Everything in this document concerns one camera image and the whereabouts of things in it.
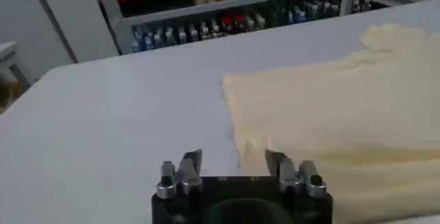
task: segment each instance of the beige cloth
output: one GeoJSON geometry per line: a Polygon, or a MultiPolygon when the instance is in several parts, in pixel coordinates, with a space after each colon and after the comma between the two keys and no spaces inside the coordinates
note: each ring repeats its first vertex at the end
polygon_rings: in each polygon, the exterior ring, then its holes
{"type": "Polygon", "coordinates": [[[370,27],[345,59],[223,79],[246,175],[312,159],[336,223],[440,213],[440,34],[370,27]]]}

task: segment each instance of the refrigerator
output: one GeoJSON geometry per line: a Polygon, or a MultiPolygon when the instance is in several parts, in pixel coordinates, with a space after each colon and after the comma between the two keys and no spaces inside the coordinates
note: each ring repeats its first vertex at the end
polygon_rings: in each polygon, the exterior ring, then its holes
{"type": "Polygon", "coordinates": [[[61,65],[118,56],[96,0],[0,0],[0,43],[17,41],[31,82],[61,65]]]}

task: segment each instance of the shelf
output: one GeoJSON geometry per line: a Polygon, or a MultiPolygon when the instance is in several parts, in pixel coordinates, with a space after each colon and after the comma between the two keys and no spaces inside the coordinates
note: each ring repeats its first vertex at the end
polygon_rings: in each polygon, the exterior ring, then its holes
{"type": "Polygon", "coordinates": [[[215,10],[228,9],[233,7],[239,7],[244,5],[252,5],[255,3],[262,3],[267,0],[226,0],[214,3],[205,3],[202,5],[194,5],[187,8],[179,8],[175,10],[167,10],[163,12],[155,12],[140,16],[132,16],[124,18],[125,25],[139,25],[143,23],[149,23],[154,21],[162,21],[164,19],[173,19],[181,16],[189,16],[194,14],[201,14],[204,12],[212,12],[215,10]]]}
{"type": "Polygon", "coordinates": [[[181,16],[190,16],[194,14],[201,14],[204,12],[212,12],[215,10],[223,10],[233,7],[252,5],[255,3],[262,3],[267,0],[227,0],[215,3],[205,3],[203,5],[194,5],[187,8],[179,8],[175,10],[167,10],[163,12],[155,12],[144,14],[140,16],[132,16],[122,19],[122,24],[125,26],[139,25],[144,23],[151,23],[155,21],[163,21],[165,19],[174,19],[181,16]]]}

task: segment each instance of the black plastic base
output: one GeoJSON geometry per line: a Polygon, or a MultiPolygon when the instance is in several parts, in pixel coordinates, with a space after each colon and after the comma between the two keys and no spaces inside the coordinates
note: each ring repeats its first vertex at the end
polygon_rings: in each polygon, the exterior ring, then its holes
{"type": "Polygon", "coordinates": [[[282,194],[272,177],[202,177],[203,192],[151,199],[153,224],[331,224],[333,199],[282,194]]]}

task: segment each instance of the white wall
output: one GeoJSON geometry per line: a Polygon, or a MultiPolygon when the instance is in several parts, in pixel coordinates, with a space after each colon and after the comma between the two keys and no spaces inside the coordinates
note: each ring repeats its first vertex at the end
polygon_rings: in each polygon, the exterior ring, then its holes
{"type": "Polygon", "coordinates": [[[18,41],[18,55],[26,76],[72,63],[38,0],[0,0],[0,42],[18,41]]]}

